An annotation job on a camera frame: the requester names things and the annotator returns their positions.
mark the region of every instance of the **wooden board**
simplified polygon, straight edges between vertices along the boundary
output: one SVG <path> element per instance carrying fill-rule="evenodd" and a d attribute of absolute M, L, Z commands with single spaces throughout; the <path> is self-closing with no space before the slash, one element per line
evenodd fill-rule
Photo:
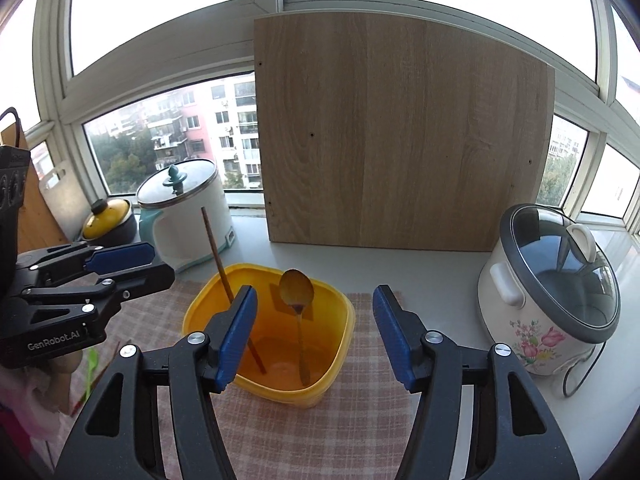
<path fill-rule="evenodd" d="M 480 34 L 367 12 L 255 20 L 269 236 L 490 251 L 535 200 L 554 71 Z"/>
<path fill-rule="evenodd" d="M 0 134 L 2 142 L 13 144 L 15 124 Z M 20 133 L 20 147 L 26 149 L 24 133 Z M 38 188 L 38 174 L 30 162 L 24 186 L 24 205 L 18 212 L 18 253 L 66 244 L 68 240 L 51 214 Z"/>

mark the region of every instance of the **teal kettle handle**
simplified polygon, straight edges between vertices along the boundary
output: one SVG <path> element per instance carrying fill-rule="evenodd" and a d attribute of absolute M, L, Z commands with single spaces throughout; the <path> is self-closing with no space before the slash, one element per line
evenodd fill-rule
<path fill-rule="evenodd" d="M 154 223 L 156 222 L 156 218 L 161 214 L 161 209 L 155 209 L 153 211 L 142 210 L 140 213 L 140 222 L 138 223 L 140 241 L 149 242 L 153 247 L 156 246 L 156 241 L 154 240 Z"/>

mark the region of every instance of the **white countertop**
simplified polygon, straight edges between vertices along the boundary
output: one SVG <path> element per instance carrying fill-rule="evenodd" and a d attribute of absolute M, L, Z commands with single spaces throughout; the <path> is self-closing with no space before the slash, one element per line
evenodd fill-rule
<path fill-rule="evenodd" d="M 295 267 L 345 294 L 373 292 L 386 283 L 402 293 L 405 309 L 418 314 L 427 328 L 440 330 L 462 346 L 489 348 L 492 344 L 479 316 L 476 294 L 478 276 L 489 253 L 270 243 L 264 218 L 234 216 L 233 220 L 237 240 L 221 255 L 226 266 L 250 262 L 282 270 Z M 640 340 L 639 248 L 624 231 L 593 233 L 616 271 L 622 300 L 620 324 L 573 397 L 562 397 L 562 377 L 535 379 L 564 433 L 581 479 L 590 478 L 599 468 L 640 404 L 640 362 L 634 354 Z M 215 264 L 210 261 L 188 269 L 179 278 L 204 283 L 215 273 Z M 581 376 L 584 366 L 572 374 Z M 417 407 L 419 396 L 414 397 Z M 473 388 L 464 386 L 451 479 L 465 476 L 472 399 Z"/>

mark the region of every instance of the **wooden spoon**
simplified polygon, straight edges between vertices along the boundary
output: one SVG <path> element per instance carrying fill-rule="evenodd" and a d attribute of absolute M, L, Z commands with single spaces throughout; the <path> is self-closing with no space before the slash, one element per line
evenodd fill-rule
<path fill-rule="evenodd" d="M 305 359 L 305 346 L 302 341 L 302 311 L 314 300 L 314 286 L 302 272 L 289 269 L 280 277 L 280 297 L 296 313 L 298 319 L 298 345 L 300 346 L 300 360 L 298 362 L 300 381 L 306 388 L 311 382 L 309 366 Z"/>

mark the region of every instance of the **teal knob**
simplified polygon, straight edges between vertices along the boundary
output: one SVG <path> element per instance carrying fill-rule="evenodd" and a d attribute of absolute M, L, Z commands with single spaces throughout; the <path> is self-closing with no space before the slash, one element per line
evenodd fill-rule
<path fill-rule="evenodd" d="M 163 186 L 172 186 L 175 192 L 182 193 L 182 183 L 185 178 L 187 178 L 187 174 L 178 169 L 178 166 L 172 164 L 169 166 L 167 170 L 169 176 L 162 183 Z"/>

